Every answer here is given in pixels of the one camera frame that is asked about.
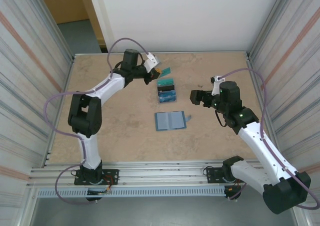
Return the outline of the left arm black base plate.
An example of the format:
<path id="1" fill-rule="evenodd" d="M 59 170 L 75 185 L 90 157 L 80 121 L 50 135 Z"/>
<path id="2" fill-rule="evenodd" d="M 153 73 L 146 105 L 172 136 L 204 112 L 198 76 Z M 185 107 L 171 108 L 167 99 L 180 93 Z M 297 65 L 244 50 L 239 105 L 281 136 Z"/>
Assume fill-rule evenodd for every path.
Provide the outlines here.
<path id="1" fill-rule="evenodd" d="M 117 185 L 118 169 L 77 170 L 74 185 Z"/>

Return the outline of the stack of teal blue cards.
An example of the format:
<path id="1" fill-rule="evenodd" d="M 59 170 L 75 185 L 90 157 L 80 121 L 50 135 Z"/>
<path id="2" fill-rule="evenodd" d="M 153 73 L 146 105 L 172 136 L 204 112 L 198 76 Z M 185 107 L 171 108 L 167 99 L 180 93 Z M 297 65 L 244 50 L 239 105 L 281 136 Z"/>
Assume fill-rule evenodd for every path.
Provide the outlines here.
<path id="1" fill-rule="evenodd" d="M 174 102 L 177 99 L 173 78 L 158 79 L 156 84 L 159 103 Z"/>

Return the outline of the aluminium table border frame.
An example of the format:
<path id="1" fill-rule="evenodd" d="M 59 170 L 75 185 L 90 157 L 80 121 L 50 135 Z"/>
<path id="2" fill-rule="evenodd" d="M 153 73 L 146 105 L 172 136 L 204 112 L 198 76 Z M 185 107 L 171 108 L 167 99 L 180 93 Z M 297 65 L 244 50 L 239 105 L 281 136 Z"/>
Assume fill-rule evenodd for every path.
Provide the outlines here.
<path id="1" fill-rule="evenodd" d="M 160 67 L 170 68 L 176 100 L 160 103 L 157 83 L 142 79 L 111 96 L 102 107 L 102 125 L 97 135 L 103 162 L 224 160 L 232 156 L 255 157 L 232 129 L 221 127 L 214 109 L 193 105 L 192 90 L 211 90 L 211 77 L 227 75 L 240 88 L 244 106 L 261 116 L 244 52 L 158 54 Z M 185 129 L 157 131 L 156 112 L 184 111 Z"/>

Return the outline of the teal leather card holder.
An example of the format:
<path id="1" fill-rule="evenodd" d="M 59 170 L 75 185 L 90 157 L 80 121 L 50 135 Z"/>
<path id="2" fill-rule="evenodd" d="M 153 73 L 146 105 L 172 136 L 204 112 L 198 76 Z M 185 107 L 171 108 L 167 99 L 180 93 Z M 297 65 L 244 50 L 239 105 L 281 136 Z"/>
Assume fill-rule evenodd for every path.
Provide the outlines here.
<path id="1" fill-rule="evenodd" d="M 184 111 L 156 112 L 154 114 L 156 131 L 180 130 L 187 127 L 187 122 L 192 118 L 185 115 Z"/>

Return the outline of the wooden door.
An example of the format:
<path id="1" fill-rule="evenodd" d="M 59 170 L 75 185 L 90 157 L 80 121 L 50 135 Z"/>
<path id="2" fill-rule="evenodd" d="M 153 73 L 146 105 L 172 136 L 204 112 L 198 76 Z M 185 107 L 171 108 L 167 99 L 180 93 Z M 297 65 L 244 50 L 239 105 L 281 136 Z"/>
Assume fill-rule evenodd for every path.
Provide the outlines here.
<path id="1" fill-rule="evenodd" d="M 74 54 L 106 53 L 92 0 L 44 0 Z"/>

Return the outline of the blue plastic card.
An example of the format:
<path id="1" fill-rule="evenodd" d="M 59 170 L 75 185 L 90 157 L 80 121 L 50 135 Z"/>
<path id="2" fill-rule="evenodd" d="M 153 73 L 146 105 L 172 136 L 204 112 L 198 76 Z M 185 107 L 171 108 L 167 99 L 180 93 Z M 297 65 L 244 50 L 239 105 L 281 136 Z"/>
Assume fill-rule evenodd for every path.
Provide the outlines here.
<path id="1" fill-rule="evenodd" d="M 174 102 L 177 99 L 176 90 L 158 92 L 159 103 Z"/>

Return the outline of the aluminium extrusion rail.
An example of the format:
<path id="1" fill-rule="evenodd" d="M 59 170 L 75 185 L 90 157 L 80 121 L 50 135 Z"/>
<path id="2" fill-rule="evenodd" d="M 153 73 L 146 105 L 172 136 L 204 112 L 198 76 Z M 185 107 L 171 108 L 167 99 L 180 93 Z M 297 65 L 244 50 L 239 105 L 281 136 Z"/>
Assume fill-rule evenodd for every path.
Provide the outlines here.
<path id="1" fill-rule="evenodd" d="M 133 186 L 203 186 L 207 184 L 203 170 L 221 167 L 221 160 L 104 162 L 103 169 L 118 169 L 118 187 Z M 56 178 L 71 164 L 47 164 L 31 169 L 28 188 L 53 188 Z"/>

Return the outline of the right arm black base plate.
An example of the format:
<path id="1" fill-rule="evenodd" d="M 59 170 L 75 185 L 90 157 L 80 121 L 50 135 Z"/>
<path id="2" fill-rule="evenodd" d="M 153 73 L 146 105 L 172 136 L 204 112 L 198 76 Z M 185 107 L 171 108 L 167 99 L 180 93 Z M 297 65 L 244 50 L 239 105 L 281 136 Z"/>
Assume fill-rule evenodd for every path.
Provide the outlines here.
<path id="1" fill-rule="evenodd" d="M 244 181 L 239 179 L 226 179 L 221 167 L 212 167 L 209 165 L 203 169 L 202 173 L 206 176 L 208 183 L 244 183 Z"/>

